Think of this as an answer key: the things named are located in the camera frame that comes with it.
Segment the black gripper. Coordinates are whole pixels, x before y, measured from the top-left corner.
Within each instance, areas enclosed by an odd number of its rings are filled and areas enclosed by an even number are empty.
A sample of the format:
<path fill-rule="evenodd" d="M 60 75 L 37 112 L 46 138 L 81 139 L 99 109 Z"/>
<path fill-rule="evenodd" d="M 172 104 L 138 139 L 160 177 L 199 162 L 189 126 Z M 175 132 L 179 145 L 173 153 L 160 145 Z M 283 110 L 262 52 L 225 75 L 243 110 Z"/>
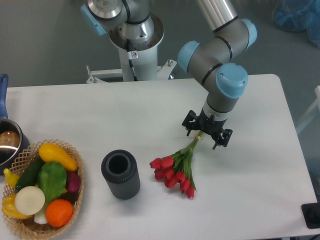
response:
<path fill-rule="evenodd" d="M 215 144 L 212 149 L 216 147 L 227 147 L 230 138 L 233 134 L 232 129 L 223 129 L 226 122 L 225 120 L 215 120 L 215 116 L 208 117 L 204 110 L 197 116 L 193 110 L 190 110 L 182 122 L 182 126 L 187 130 L 186 136 L 189 136 L 191 131 L 201 130 L 204 133 L 210 135 Z"/>

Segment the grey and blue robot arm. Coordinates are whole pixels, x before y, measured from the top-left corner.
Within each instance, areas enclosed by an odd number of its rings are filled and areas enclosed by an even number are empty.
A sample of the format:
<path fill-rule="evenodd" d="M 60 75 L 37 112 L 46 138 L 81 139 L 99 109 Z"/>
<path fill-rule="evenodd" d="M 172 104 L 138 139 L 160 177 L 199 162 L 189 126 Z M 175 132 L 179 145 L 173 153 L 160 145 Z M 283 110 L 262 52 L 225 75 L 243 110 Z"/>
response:
<path fill-rule="evenodd" d="M 190 111 L 182 124 L 188 132 L 200 130 L 210 135 L 216 146 L 226 147 L 233 132 L 224 124 L 248 82 L 247 71 L 232 63 L 232 58 L 255 42 L 257 29 L 250 20 L 238 17 L 229 0 L 200 0 L 198 6 L 214 37 L 207 44 L 187 42 L 177 63 L 208 95 L 200 114 Z M 149 1 L 87 0 L 80 11 L 97 35 L 107 34 L 118 48 L 124 81 L 157 78 L 164 27 L 150 12 Z"/>

